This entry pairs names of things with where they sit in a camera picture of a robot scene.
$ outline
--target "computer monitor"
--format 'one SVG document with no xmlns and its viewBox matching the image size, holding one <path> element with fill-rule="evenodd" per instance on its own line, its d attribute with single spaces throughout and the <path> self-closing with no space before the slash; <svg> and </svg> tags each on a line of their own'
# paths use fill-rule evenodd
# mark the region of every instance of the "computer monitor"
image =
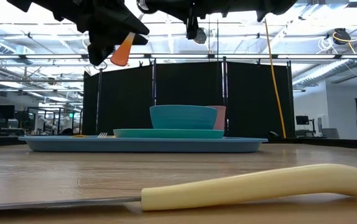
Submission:
<svg viewBox="0 0 357 224">
<path fill-rule="evenodd" d="M 14 110 L 14 105 L 0 105 L 0 119 L 13 119 Z"/>
<path fill-rule="evenodd" d="M 297 125 L 309 125 L 310 121 L 308 120 L 308 116 L 296 116 Z"/>
</svg>

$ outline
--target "orange object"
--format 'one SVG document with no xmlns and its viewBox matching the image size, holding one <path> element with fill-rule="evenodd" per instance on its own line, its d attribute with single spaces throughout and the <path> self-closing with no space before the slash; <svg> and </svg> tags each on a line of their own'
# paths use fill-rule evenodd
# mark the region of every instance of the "orange object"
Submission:
<svg viewBox="0 0 357 224">
<path fill-rule="evenodd" d="M 224 130 L 226 127 L 226 107 L 225 106 L 208 106 L 217 110 L 217 118 L 214 130 Z"/>
<path fill-rule="evenodd" d="M 126 66 L 129 61 L 130 49 L 133 44 L 135 33 L 130 32 L 121 46 L 115 51 L 111 57 L 111 62 L 117 66 Z"/>
<path fill-rule="evenodd" d="M 79 134 L 79 135 L 76 135 L 76 136 L 71 136 L 71 138 L 87 138 L 88 136 L 85 136 L 85 135 L 82 135 L 82 134 Z"/>
</svg>

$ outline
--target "wooden table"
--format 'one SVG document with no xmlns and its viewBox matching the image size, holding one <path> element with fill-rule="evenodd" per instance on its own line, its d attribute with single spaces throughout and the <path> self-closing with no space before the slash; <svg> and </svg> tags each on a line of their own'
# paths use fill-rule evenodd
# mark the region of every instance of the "wooden table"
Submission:
<svg viewBox="0 0 357 224">
<path fill-rule="evenodd" d="M 0 203 L 139 195 L 179 184 L 317 163 L 357 167 L 357 149 L 263 144 L 252 154 L 39 153 L 0 147 Z M 2 211 L 0 223 L 357 223 L 357 198 L 303 195 L 164 212 L 139 203 L 108 207 Z"/>
</svg>

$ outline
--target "knife handle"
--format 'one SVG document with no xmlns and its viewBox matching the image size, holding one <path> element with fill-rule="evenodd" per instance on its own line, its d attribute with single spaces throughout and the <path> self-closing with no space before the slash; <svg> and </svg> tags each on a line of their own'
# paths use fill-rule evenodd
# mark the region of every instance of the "knife handle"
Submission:
<svg viewBox="0 0 357 224">
<path fill-rule="evenodd" d="M 300 194 L 357 196 L 357 168 L 316 164 L 141 191 L 144 211 L 196 208 Z"/>
</svg>

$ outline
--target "black partition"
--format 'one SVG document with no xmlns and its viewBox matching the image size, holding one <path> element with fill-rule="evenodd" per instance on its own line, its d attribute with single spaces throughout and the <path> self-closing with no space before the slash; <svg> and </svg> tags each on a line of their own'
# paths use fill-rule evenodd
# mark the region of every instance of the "black partition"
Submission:
<svg viewBox="0 0 357 224">
<path fill-rule="evenodd" d="M 290 67 L 274 66 L 278 95 L 288 138 L 295 137 Z M 266 138 L 283 136 L 270 65 L 227 62 L 228 135 Z"/>
<path fill-rule="evenodd" d="M 103 72 L 98 133 L 152 128 L 149 107 L 153 104 L 151 66 Z"/>
<path fill-rule="evenodd" d="M 96 134 L 98 75 L 85 72 L 83 84 L 83 128 L 82 133 Z"/>
<path fill-rule="evenodd" d="M 223 105 L 221 62 L 156 66 L 157 105 Z"/>
</svg>

